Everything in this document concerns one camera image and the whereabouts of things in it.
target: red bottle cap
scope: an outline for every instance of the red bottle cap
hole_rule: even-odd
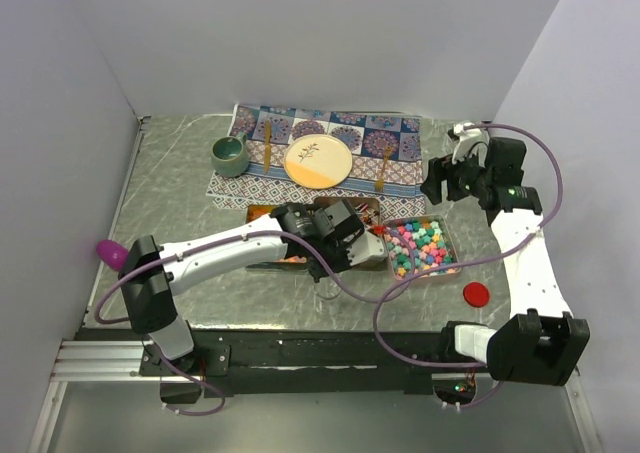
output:
[[[489,303],[489,290],[486,286],[482,283],[478,283],[477,281],[465,286],[464,290],[462,290],[462,295],[467,303],[471,306],[475,306],[476,308],[482,308]]]

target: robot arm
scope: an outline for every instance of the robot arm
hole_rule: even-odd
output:
[[[542,208],[535,189],[521,186],[526,147],[509,138],[491,138],[457,125],[449,134],[458,144],[451,155],[433,158],[421,190],[434,203],[474,196],[501,252],[535,237],[504,258],[511,297],[510,320],[499,330],[449,322],[442,331],[442,353],[451,361],[473,358],[496,380],[563,385],[589,340],[585,320],[572,317],[555,279],[542,230]],[[483,165],[474,148],[486,148]]]
[[[271,215],[238,228],[181,243],[156,245],[153,237],[139,238],[132,246],[120,277],[158,259],[177,260],[151,269],[125,283],[122,293],[131,329],[146,334],[174,360],[189,354],[194,343],[187,323],[178,315],[173,297],[214,276],[265,261],[293,256],[308,257],[314,281],[327,276],[309,252],[295,242],[277,236],[247,236],[250,233],[284,231],[303,238],[318,250],[332,270],[341,272],[358,264],[386,258],[380,238],[366,231],[353,207],[340,201],[328,208],[289,203]],[[234,237],[239,241],[226,241]],[[184,256],[183,252],[219,242],[220,245]]]

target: plate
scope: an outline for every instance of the plate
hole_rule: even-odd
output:
[[[347,145],[329,135],[298,138],[284,154],[284,169],[289,178],[314,190],[341,183],[352,166],[353,156]]]

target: white backdrop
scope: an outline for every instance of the white backdrop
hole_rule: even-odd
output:
[[[492,118],[558,0],[74,0],[135,111]]]
[[[563,294],[591,326],[580,367],[616,453],[640,445],[639,27],[638,0],[561,0],[497,116],[539,133],[562,166],[565,203],[547,241]],[[526,171],[549,205],[553,172],[533,147]]]
[[[0,0],[0,451],[80,326],[136,119],[71,0]]]

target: green mug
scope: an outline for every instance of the green mug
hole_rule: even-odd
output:
[[[220,138],[211,148],[211,164],[220,176],[233,178],[240,176],[249,167],[247,137],[226,136]]]

